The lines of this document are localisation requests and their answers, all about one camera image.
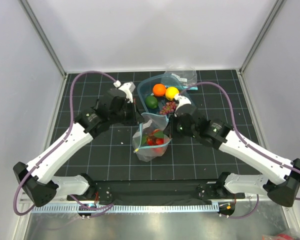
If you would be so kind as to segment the green lime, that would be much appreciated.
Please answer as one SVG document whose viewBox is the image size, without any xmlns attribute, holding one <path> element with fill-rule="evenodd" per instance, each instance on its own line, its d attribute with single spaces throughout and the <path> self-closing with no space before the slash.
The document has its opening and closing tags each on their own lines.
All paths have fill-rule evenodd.
<svg viewBox="0 0 300 240">
<path fill-rule="evenodd" d="M 155 96 L 149 95 L 145 98 L 145 105 L 148 109 L 156 109 L 158 107 L 158 100 Z"/>
</svg>

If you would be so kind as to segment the red cherry fruit cluster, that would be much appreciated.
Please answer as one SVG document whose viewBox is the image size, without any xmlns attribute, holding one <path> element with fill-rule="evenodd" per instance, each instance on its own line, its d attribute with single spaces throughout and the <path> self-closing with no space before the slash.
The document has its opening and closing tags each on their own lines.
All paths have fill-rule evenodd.
<svg viewBox="0 0 300 240">
<path fill-rule="evenodd" d="M 143 134 L 141 138 L 141 146 L 160 146 L 165 143 L 163 131 L 155 129 L 151 133 Z"/>
</svg>

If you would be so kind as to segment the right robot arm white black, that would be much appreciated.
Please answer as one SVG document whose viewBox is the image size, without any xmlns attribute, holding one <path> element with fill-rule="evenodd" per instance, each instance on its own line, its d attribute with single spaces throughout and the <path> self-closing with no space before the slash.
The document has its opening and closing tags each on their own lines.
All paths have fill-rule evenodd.
<svg viewBox="0 0 300 240">
<path fill-rule="evenodd" d="M 300 159 L 278 156 L 251 140 L 228 123 L 208 120 L 198 109 L 185 104 L 168 118 L 163 133 L 170 138 L 191 137 L 205 147 L 234 156 L 250 165 L 259 175 L 222 173 L 215 185 L 220 198 L 231 194 L 247 193 L 267 196 L 284 207 L 292 207 L 300 188 Z"/>
</svg>

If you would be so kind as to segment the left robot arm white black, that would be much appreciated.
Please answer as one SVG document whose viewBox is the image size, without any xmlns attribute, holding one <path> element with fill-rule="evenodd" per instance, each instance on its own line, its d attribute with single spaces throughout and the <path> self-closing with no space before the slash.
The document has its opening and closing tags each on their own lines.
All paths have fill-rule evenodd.
<svg viewBox="0 0 300 240">
<path fill-rule="evenodd" d="M 96 105 L 81 111 L 71 126 L 41 155 L 27 164 L 18 162 L 13 172 L 22 189 L 36 207 L 53 198 L 75 195 L 91 200 L 97 185 L 86 173 L 70 177 L 55 174 L 76 152 L 115 124 L 138 125 L 143 122 L 133 99 L 133 90 L 122 85 L 109 89 Z"/>
</svg>

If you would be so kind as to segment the clear zip top bag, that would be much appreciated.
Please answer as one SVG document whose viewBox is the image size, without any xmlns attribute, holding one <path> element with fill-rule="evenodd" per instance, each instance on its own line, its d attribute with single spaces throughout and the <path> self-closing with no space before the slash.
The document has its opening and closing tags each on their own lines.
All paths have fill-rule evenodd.
<svg viewBox="0 0 300 240">
<path fill-rule="evenodd" d="M 144 122 L 132 136 L 133 152 L 140 161 L 150 162 L 154 158 L 161 157 L 171 141 L 171 138 L 164 134 L 168 118 L 165 115 L 148 112 L 142 113 L 141 116 Z"/>
</svg>

